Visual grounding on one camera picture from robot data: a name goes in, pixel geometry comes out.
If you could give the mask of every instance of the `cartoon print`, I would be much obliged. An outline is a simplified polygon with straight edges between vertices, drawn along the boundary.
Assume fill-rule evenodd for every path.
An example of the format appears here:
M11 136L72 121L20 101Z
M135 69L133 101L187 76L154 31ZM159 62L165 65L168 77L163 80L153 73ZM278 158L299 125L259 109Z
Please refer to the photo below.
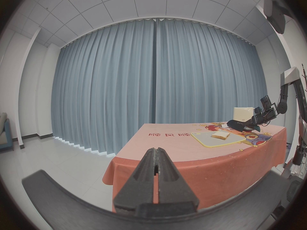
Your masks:
M258 147L260 145L265 144L268 140L271 140L273 137L271 135L266 134L256 134L253 132L247 133L243 132L241 136L244 136L246 140L242 141L242 143Z
M268 140L271 140L273 138L271 136L271 134L268 133L268 132L265 132L263 134L256 134L256 133L253 133L251 131L240 132L240 131L234 130L232 128L222 128L222 124L223 123L212 123L212 124L213 125L208 125L205 128L207 130L210 130L210 131L226 130L226 131L228 131L230 133L233 133L233 134L245 137L246 140L242 141L242 143L250 145L250 146L254 146L254 147L258 147L259 145L263 145Z

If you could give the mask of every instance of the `curtain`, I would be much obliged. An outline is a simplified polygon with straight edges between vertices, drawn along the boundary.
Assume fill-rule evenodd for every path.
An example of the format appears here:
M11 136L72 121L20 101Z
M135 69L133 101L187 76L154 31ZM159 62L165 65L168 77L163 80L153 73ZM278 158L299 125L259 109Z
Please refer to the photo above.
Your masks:
M198 22L157 20L156 123L232 119L267 94L256 48Z
M112 25L61 50L52 87L53 135L118 153L154 120L153 20Z
M117 154L144 123L232 119L267 94L254 46L176 19L112 25L61 50L52 87L53 135Z

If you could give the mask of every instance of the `bread slice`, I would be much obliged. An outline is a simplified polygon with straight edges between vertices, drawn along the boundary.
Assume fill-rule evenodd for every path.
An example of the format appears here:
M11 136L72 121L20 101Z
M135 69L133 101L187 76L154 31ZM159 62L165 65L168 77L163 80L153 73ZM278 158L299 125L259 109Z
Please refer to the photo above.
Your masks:
M229 135L229 132L217 131L211 137L226 140Z

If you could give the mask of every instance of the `pink tablecloth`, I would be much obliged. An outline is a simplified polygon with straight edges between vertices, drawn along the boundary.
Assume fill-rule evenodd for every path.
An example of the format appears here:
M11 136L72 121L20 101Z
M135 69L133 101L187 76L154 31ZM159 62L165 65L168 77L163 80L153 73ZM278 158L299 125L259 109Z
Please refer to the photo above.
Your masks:
M221 124L144 124L113 158L102 181L113 185L114 198L145 152L161 147L199 198L201 209L239 194L271 167L284 162L284 127L261 126L260 132L225 128L223 130L244 136L246 140L216 148L206 148L190 136L191 132L222 129Z

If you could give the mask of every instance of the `robotic arm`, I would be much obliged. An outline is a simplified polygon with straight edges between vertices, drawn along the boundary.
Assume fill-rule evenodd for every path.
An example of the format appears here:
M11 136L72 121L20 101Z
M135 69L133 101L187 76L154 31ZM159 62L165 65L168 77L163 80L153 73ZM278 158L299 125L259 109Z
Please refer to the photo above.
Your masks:
M263 105L263 111L260 107L255 108L255 115L252 118L242 124L243 130L250 131L256 129L260 131L258 125L268 124L272 119L276 118L278 114L284 114L287 111L287 98L288 98L288 86L294 85L296 98L299 108L299 145L296 148L295 155L292 159L294 165L301 165L302 158L307 148L307 102L304 92L304 87L300 78L300 71L297 67L292 67L281 74L281 86L280 86L280 101L276 106L275 103L271 103L268 95L261 99Z

